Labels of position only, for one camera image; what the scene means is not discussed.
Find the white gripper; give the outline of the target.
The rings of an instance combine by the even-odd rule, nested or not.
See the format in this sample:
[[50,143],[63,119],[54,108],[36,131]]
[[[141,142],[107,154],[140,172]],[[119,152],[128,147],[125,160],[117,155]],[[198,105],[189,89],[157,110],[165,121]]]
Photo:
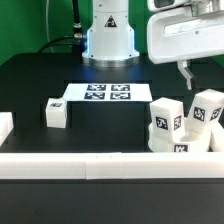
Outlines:
[[177,62],[189,90],[187,60],[224,54],[224,0],[147,0],[147,48],[155,64]]

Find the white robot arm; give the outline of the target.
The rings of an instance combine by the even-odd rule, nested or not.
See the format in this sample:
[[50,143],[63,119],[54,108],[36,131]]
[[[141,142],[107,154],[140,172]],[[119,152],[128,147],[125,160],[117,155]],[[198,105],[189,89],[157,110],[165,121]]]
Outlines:
[[[93,23],[87,31],[88,64],[119,67],[135,61],[129,0],[93,0]],[[192,59],[224,54],[224,0],[147,0],[147,51],[155,64],[175,62],[191,88]]]

